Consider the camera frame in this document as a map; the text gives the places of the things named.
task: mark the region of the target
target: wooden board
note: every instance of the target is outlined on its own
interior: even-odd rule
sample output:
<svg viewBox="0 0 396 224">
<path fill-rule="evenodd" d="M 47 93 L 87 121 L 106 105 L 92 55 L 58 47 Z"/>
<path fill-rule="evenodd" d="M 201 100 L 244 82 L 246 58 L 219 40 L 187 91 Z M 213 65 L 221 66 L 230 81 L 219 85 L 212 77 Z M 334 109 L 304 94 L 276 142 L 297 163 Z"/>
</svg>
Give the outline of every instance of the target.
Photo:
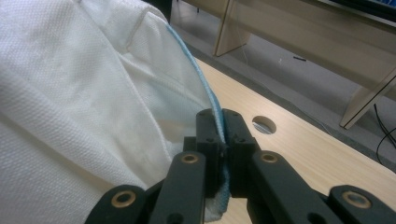
<svg viewBox="0 0 396 224">
<path fill-rule="evenodd" d="M 311 188 L 328 194 L 331 187 L 353 185 L 373 193 L 396 210 L 396 174 L 260 96 L 213 67 L 198 61 L 223 108 L 243 117 L 262 149 L 281 154 Z M 276 132 L 257 131 L 252 120 L 272 120 Z M 249 223 L 245 200 L 232 200 L 228 212 L 215 223 Z"/>
</svg>

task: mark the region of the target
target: textured fabric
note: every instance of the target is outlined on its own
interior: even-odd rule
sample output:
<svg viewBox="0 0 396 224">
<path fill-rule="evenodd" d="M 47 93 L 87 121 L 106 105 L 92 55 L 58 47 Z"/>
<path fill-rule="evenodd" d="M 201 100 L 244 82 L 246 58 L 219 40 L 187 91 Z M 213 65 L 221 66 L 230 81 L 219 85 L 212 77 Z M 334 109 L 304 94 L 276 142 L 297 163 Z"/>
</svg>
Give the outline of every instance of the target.
<svg viewBox="0 0 396 224">
<path fill-rule="evenodd" d="M 83 223 L 114 186 L 163 179 L 197 112 L 222 133 L 187 54 L 140 1 L 1 1 L 0 223 Z"/>
</svg>

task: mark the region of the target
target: floor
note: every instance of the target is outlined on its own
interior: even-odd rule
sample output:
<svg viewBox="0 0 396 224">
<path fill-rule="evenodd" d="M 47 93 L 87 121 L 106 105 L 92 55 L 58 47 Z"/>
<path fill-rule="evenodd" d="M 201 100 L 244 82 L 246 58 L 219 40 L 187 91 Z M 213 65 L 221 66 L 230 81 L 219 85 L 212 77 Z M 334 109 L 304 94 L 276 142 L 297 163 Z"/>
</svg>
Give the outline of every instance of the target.
<svg viewBox="0 0 396 224">
<path fill-rule="evenodd" d="M 195 57 L 266 97 L 274 95 L 277 104 L 377 161 L 375 152 L 385 135 L 373 108 L 349 130 L 339 126 L 359 85 L 314 63 L 295 59 L 298 55 L 255 35 L 242 48 L 212 56 L 219 19 L 203 10 L 197 13 L 196 7 L 183 1 L 174 0 L 170 23 Z M 395 128 L 396 102 L 382 97 L 377 108 L 387 128 Z M 388 139 L 380 145 L 379 158 L 396 172 L 396 148 Z"/>
</svg>

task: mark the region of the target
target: blue edge trim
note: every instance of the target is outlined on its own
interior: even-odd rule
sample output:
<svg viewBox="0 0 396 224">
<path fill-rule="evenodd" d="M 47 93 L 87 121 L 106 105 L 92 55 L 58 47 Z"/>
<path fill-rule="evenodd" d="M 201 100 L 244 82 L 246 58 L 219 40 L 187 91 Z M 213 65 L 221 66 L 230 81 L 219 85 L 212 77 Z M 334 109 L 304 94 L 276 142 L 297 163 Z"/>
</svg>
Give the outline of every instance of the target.
<svg viewBox="0 0 396 224">
<path fill-rule="evenodd" d="M 166 25 L 168 31 L 172 34 L 172 36 L 176 39 L 177 43 L 181 46 L 184 54 L 187 58 L 190 59 L 192 66 L 195 68 L 196 72 L 199 75 L 199 78 L 204 85 L 204 88 L 207 92 L 207 95 L 210 100 L 210 104 L 212 104 L 212 110 L 214 116 L 216 118 L 216 125 L 219 132 L 220 140 L 223 144 L 225 144 L 225 137 L 224 137 L 224 118 L 221 112 L 221 106 L 219 104 L 219 100 L 216 97 L 215 93 L 210 89 L 209 84 L 204 77 L 204 74 L 201 71 L 201 68 L 198 66 L 197 62 L 195 61 L 194 57 L 192 57 L 190 51 L 187 49 L 184 42 L 181 40 L 180 36 L 176 33 L 176 31 L 170 26 Z M 219 192 L 216 195 L 215 200 L 219 200 L 219 215 L 221 216 L 223 213 L 227 211 L 228 201 L 230 200 L 230 173 L 228 167 L 224 165 L 223 167 L 223 175 L 224 175 L 224 184 L 220 187 Z"/>
</svg>

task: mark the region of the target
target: black cable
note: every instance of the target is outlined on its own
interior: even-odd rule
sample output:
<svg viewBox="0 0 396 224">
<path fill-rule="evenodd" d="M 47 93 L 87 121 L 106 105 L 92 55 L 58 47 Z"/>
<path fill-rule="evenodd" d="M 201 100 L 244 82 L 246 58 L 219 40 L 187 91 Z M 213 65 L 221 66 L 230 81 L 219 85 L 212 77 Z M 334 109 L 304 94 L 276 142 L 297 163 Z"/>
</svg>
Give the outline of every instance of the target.
<svg viewBox="0 0 396 224">
<path fill-rule="evenodd" d="M 389 131 L 388 131 L 387 127 L 385 127 L 384 123 L 382 122 L 381 118 L 378 115 L 376 104 L 374 104 L 374 110 L 375 110 L 376 119 L 378 120 L 378 123 L 379 123 L 379 126 L 381 127 L 382 132 L 389 138 L 389 141 L 396 148 L 396 139 L 391 134 L 388 134 Z"/>
<path fill-rule="evenodd" d="M 375 155 L 376 155 L 376 158 L 378 159 L 378 161 L 379 161 L 379 163 L 381 163 L 381 165 L 383 165 L 382 164 L 382 162 L 381 162 L 381 160 L 379 159 L 379 146 L 381 146 L 381 144 L 382 144 L 382 142 L 389 136 L 389 135 L 391 135 L 394 131 L 396 130 L 396 128 L 394 128 L 394 129 L 392 129 L 390 132 L 388 132 L 387 134 L 385 134 L 385 136 L 381 139 L 381 141 L 379 142 L 379 144 L 378 144 L 378 147 L 376 147 L 376 152 L 375 152 Z"/>
</svg>

